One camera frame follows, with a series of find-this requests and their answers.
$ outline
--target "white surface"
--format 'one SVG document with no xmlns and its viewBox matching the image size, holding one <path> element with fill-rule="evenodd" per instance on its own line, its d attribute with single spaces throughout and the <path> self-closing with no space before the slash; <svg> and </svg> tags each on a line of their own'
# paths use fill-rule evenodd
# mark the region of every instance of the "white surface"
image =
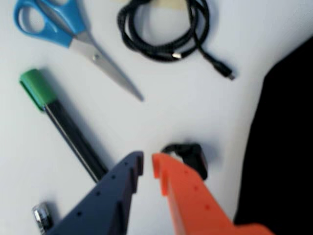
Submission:
<svg viewBox="0 0 313 235">
<path fill-rule="evenodd" d="M 134 150 L 144 150 L 144 177 L 133 197 L 128 234 L 174 232 L 151 164 L 151 154 L 173 141 L 203 145 L 210 157 L 206 184 L 233 218 L 263 78 L 312 35 L 313 1 L 209 2 L 212 30 L 204 47 L 236 69 L 234 82 L 221 78 L 199 53 L 180 63 L 160 64 L 126 49 L 116 26 L 123 3 L 80 1 L 94 39 L 138 86 L 144 103 L 82 57 L 18 32 L 12 20 L 15 1 L 1 2 L 0 234 L 38 234 L 32 206 L 51 202 L 63 217 L 94 186 L 49 118 L 20 87 L 20 74 L 31 68 L 44 69 L 109 167 Z M 181 10 L 146 9 L 144 17 L 144 36 L 155 43 L 175 38 L 188 25 Z"/>
</svg>

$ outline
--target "scissor blade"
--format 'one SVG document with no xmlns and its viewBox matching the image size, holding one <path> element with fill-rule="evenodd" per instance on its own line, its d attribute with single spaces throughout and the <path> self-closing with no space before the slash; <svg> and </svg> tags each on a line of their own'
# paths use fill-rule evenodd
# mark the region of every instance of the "scissor blade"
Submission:
<svg viewBox="0 0 313 235">
<path fill-rule="evenodd" d="M 121 72 L 112 62 L 106 58 L 95 46 L 73 39 L 69 47 L 81 55 L 85 56 L 89 61 L 96 65 L 102 72 L 108 75 L 114 82 L 134 95 L 140 101 L 143 101 L 143 96 L 132 82 Z"/>
</svg>

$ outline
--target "black cable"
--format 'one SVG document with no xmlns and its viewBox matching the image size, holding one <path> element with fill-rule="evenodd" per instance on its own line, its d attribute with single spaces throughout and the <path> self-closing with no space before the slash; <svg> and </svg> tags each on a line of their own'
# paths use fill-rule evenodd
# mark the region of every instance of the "black cable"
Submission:
<svg viewBox="0 0 313 235">
<path fill-rule="evenodd" d="M 206 3 L 206 0 L 186 0 L 190 28 L 176 40 L 159 45 L 153 46 L 145 42 L 137 33 L 134 18 L 137 9 L 144 4 L 149 3 L 151 0 L 131 0 L 126 6 L 124 6 L 117 16 L 117 23 L 119 30 L 122 34 L 122 39 L 125 45 L 134 50 L 142 53 L 146 57 L 161 62 L 172 62 L 181 60 L 190 55 L 195 50 L 198 50 L 203 57 L 208 60 L 213 67 L 224 77 L 234 79 L 232 70 L 221 61 L 216 60 L 209 53 L 205 52 L 202 48 L 210 28 L 210 11 Z M 201 33 L 197 34 L 197 28 L 199 24 L 200 14 L 204 18 L 204 26 Z M 128 19 L 129 33 L 126 33 L 126 21 Z M 179 48 L 186 45 L 190 40 L 194 41 L 194 45 L 183 52 L 178 52 Z"/>
</svg>

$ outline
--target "black clip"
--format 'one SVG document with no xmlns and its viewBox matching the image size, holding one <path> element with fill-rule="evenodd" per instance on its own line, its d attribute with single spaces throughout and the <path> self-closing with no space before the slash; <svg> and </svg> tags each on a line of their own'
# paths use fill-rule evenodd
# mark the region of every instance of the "black clip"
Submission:
<svg viewBox="0 0 313 235">
<path fill-rule="evenodd" d="M 202 148 L 199 144 L 174 143 L 166 146 L 162 152 L 168 154 L 175 152 L 176 155 L 182 158 L 186 165 L 196 170 L 203 180 L 207 178 L 207 163 Z"/>
</svg>

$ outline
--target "black marker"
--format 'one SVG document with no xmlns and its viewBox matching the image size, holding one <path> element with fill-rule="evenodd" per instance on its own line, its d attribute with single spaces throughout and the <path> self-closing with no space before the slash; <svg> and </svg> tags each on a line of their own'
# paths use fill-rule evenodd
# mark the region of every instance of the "black marker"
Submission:
<svg viewBox="0 0 313 235">
<path fill-rule="evenodd" d="M 30 70 L 21 76 L 20 83 L 38 108 L 48 114 L 92 179 L 95 182 L 100 181 L 108 169 L 100 163 L 95 151 L 67 114 L 42 74 L 38 70 Z"/>
</svg>

